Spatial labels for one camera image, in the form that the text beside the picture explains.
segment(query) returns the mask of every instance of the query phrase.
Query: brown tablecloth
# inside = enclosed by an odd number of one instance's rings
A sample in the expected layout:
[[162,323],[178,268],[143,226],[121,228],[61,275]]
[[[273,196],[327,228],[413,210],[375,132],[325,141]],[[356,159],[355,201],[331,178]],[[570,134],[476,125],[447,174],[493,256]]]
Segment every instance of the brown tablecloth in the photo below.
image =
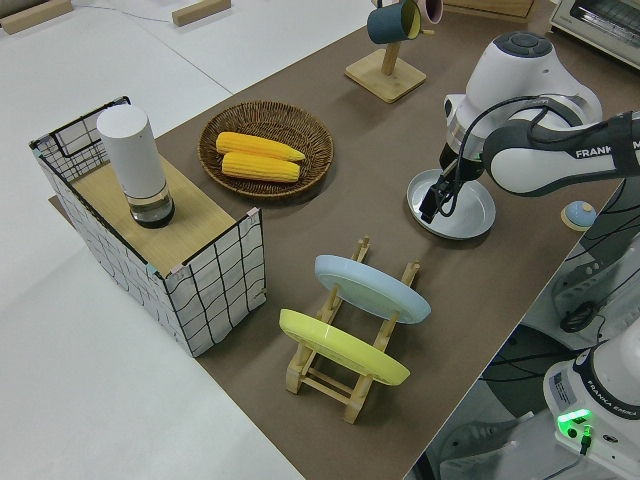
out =
[[[562,207],[576,199],[601,206],[617,185],[582,184],[527,199],[506,194],[484,175],[496,221],[488,235],[466,241],[438,238],[410,214],[410,180],[438,167],[444,96],[464,93],[494,37],[544,33],[552,5],[539,0],[534,8],[529,25],[445,14],[435,36],[404,42],[400,58],[427,80],[394,104],[344,75],[377,48],[361,29],[158,140],[160,152],[232,216],[263,208],[267,303],[199,362],[306,478],[401,478],[578,241],[560,220]],[[573,39],[548,36],[568,70],[599,96],[605,115],[638,108],[636,71]],[[197,145],[206,122],[258,99],[297,105],[333,135],[335,163],[315,197],[255,202],[225,190],[201,168]],[[349,425],[335,400],[304,385],[297,396],[285,390],[296,344],[280,331],[278,315],[281,308],[314,315],[326,296],[314,278],[315,257],[349,256],[365,234],[372,243],[369,265],[399,276],[407,262],[421,262],[415,288],[433,313],[421,324],[396,327],[387,352],[411,376],[399,387],[374,384],[357,423]],[[372,341],[379,321],[345,305],[335,325]],[[341,378],[353,382],[348,373]]]

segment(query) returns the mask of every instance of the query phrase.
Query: grid basket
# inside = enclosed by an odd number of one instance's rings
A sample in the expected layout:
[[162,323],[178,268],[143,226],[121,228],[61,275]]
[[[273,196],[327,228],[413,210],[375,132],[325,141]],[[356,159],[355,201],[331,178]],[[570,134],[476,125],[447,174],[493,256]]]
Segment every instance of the grid basket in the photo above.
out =
[[109,162],[99,114],[121,97],[31,142],[69,220],[109,275],[192,356],[224,339],[266,301],[262,212],[253,209],[163,276],[74,188]]

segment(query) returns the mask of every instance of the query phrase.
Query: wooden base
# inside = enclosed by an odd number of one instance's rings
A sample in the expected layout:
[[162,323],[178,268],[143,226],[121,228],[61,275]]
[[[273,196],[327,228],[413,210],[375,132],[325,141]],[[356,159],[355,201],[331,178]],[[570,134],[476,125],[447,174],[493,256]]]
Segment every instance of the wooden base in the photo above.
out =
[[376,50],[349,65],[345,74],[385,102],[393,103],[422,85],[427,75],[401,59],[395,60],[390,73],[385,73],[386,53],[384,49]]
[[133,220],[129,204],[109,164],[79,178],[73,186],[147,262],[166,277],[173,267],[191,257],[235,221],[164,158],[162,166],[176,205],[171,222],[163,228],[144,228]]
[[[351,256],[352,260],[362,262],[364,260],[367,251],[369,250],[369,237],[365,236],[364,239],[358,242],[358,246]],[[420,268],[420,264],[417,262],[407,264],[404,274],[402,276],[402,282],[405,285],[410,286]],[[338,297],[338,287],[334,287],[329,293],[329,297],[325,301],[324,305],[317,313],[316,318],[329,325],[333,323],[333,320],[338,313],[340,305],[342,305],[342,299]],[[373,346],[378,350],[384,352],[389,344],[389,339],[393,333],[393,329],[396,325],[398,315],[392,316],[389,320],[383,320],[378,335],[373,343]],[[295,355],[289,362],[286,374],[286,387],[291,393],[297,394],[302,384],[309,385],[316,390],[330,396],[331,398],[338,400],[345,405],[343,419],[347,423],[355,423],[358,414],[364,406],[364,402],[367,399],[369,390],[373,383],[371,376],[360,375],[356,382],[356,385],[351,388],[343,383],[335,380],[334,378],[325,375],[319,370],[313,368],[313,363],[316,358],[316,351],[302,344],[298,344],[298,349]]]
[[511,22],[526,22],[531,16],[533,0],[444,0],[444,10]]
[[2,25],[5,32],[13,35],[72,10],[71,0],[49,0],[41,5],[27,8],[22,12],[0,19],[0,25]]
[[171,13],[171,18],[175,25],[182,27],[228,8],[231,8],[231,0],[200,0],[187,7],[175,10]]

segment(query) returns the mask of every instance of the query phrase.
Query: white canister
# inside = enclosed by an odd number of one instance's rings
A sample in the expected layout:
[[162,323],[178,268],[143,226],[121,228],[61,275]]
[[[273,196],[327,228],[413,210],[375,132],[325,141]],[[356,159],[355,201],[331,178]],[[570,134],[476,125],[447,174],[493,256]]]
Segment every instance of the white canister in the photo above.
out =
[[97,127],[134,220],[147,228],[167,225],[175,206],[147,114],[117,105],[98,116]]

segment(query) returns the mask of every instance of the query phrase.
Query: corn cob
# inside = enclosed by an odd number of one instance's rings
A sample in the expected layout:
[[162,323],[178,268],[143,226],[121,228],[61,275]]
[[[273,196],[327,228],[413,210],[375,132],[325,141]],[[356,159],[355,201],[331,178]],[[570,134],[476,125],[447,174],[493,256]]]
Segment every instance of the corn cob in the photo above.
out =
[[255,135],[245,135],[236,132],[220,132],[216,139],[218,153],[245,152],[262,157],[272,157],[278,160],[298,162],[304,160],[304,153],[284,143],[268,140]]
[[300,178],[300,166],[285,160],[234,151],[223,157],[222,173],[249,180],[293,183]]

